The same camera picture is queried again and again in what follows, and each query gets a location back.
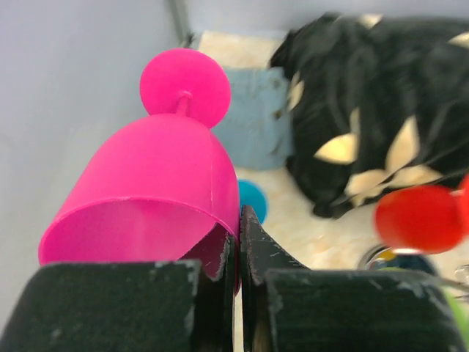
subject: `gray wall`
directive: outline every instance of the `gray wall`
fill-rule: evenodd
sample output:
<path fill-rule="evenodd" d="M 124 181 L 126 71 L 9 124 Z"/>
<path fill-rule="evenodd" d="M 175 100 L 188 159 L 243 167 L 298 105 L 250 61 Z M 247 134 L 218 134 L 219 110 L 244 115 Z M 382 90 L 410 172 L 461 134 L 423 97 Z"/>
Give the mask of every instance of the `gray wall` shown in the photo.
<path fill-rule="evenodd" d="M 327 11 L 349 15 L 469 16 L 468 0 L 181 0 L 188 7 L 189 24 L 198 32 L 283 36 Z"/>
<path fill-rule="evenodd" d="M 146 116 L 145 64 L 175 46 L 164 0 L 0 1 L 0 329 L 93 152 Z"/>

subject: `blue cloth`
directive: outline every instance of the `blue cloth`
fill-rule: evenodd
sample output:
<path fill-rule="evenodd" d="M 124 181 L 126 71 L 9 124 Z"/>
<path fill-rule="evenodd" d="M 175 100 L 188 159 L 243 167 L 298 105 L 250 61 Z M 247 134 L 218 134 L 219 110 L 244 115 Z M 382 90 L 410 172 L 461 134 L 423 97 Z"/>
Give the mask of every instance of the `blue cloth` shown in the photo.
<path fill-rule="evenodd" d="M 199 47 L 195 37 L 191 47 Z M 292 154 L 289 81 L 281 68 L 236 69 L 224 67 L 232 89 L 225 118 L 212 131 L 235 166 L 255 170 L 277 169 Z"/>

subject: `black fabric with beige leaves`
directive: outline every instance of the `black fabric with beige leaves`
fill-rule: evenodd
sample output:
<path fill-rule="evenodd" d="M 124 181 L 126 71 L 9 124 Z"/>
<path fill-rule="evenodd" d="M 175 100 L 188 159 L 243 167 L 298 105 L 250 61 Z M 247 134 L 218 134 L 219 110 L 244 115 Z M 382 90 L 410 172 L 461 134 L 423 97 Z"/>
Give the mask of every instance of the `black fabric with beige leaves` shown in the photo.
<path fill-rule="evenodd" d="M 469 167 L 469 21 L 327 13 L 270 64 L 291 81 L 287 168 L 338 218 L 399 188 L 456 188 Z"/>

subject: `red disc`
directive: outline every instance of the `red disc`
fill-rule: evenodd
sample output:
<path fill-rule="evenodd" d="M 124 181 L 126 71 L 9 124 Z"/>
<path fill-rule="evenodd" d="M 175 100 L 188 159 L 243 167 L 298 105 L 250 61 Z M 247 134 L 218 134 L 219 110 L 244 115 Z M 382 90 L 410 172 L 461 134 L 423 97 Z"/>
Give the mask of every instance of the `red disc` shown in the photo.
<path fill-rule="evenodd" d="M 457 198 L 443 186 L 416 186 L 387 194 L 374 221 L 384 244 L 394 250 L 436 254 L 463 239 Z"/>

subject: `white surface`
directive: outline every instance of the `white surface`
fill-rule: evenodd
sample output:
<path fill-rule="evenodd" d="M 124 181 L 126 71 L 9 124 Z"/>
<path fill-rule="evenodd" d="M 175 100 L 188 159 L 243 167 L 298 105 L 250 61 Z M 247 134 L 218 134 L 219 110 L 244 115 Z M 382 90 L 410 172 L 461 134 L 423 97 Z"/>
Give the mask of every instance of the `white surface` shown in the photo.
<path fill-rule="evenodd" d="M 0 329 L 93 152 L 146 116 L 145 64 L 177 44 L 164 0 L 0 1 Z"/>
<path fill-rule="evenodd" d="M 199 50 L 223 66 L 262 67 L 277 45 L 277 41 L 263 37 L 204 32 Z M 257 183 L 267 195 L 265 231 L 309 268 L 355 269 L 361 257 L 380 242 L 373 226 L 373 205 L 351 210 L 339 220 L 321 219 L 311 215 L 310 202 L 285 168 L 263 172 L 237 168 L 236 172 L 238 178 Z M 430 256 L 430 260 L 444 277 L 455 279 L 454 270 L 467 264 L 467 253 L 469 238 L 449 252 Z M 241 295 L 236 297 L 234 316 L 234 351 L 241 352 Z"/>
<path fill-rule="evenodd" d="M 467 0 L 184 0 L 197 32 L 283 36 L 324 12 L 469 16 Z"/>

